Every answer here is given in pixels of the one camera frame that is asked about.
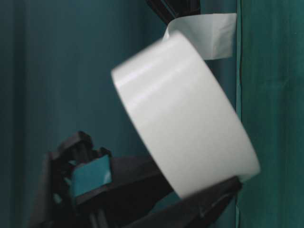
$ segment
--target green panel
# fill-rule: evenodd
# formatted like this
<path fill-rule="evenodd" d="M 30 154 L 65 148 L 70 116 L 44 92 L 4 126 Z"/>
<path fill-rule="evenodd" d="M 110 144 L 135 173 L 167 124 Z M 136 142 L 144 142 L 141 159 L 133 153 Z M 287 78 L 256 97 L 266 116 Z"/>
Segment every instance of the green panel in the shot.
<path fill-rule="evenodd" d="M 77 167 L 72 175 L 72 197 L 97 189 L 112 181 L 109 156 Z"/>
<path fill-rule="evenodd" d="M 303 7 L 242 1 L 242 120 L 262 172 L 239 195 L 241 228 L 304 227 Z"/>

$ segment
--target teal background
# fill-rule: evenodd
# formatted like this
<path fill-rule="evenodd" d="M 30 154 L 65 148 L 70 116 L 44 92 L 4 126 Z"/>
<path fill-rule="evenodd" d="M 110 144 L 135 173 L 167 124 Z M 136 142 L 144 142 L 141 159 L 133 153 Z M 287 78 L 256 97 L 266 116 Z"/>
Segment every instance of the teal background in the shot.
<path fill-rule="evenodd" d="M 202 0 L 202 13 L 235 0 Z M 114 156 L 146 154 L 110 70 L 163 36 L 143 0 L 0 1 L 1 227 L 29 216 L 42 155 L 82 130 Z M 235 56 L 209 61 L 235 106 Z M 232 203 L 214 227 L 232 227 Z"/>
<path fill-rule="evenodd" d="M 302 228 L 304 2 L 241 3 L 242 120 L 261 173 L 239 194 L 239 227 Z"/>

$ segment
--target teal wall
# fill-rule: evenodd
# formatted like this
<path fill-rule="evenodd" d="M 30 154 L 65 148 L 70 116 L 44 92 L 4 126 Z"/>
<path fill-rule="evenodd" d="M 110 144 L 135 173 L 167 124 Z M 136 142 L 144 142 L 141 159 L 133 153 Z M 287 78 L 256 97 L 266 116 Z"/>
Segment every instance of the teal wall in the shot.
<path fill-rule="evenodd" d="M 204 13 L 235 11 L 234 0 L 201 2 Z M 3 0 L 0 20 L 1 226 L 19 228 L 43 153 L 75 131 L 115 156 L 147 153 L 110 70 L 162 37 L 165 26 L 143 0 Z M 234 61 L 208 63 L 233 105 Z"/>

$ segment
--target teal padding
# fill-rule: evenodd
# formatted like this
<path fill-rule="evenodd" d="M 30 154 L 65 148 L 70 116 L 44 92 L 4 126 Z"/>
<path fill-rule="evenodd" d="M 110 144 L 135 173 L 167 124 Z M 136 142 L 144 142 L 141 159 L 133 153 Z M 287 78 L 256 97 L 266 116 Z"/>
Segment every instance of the teal padding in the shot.
<path fill-rule="evenodd" d="M 112 181 L 109 156 L 76 168 L 72 176 L 72 197 L 80 196 Z"/>

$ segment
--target plastic part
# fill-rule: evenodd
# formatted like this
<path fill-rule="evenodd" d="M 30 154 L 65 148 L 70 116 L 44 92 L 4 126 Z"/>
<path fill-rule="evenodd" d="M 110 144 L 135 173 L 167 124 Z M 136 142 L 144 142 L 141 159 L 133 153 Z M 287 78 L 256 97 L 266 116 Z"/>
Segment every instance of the plastic part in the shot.
<path fill-rule="evenodd" d="M 260 171 L 233 107 L 181 33 L 127 60 L 112 77 L 136 130 L 181 198 Z"/>
<path fill-rule="evenodd" d="M 111 181 L 109 156 L 105 155 L 102 158 L 74 169 L 71 188 L 72 196 L 75 198 Z"/>

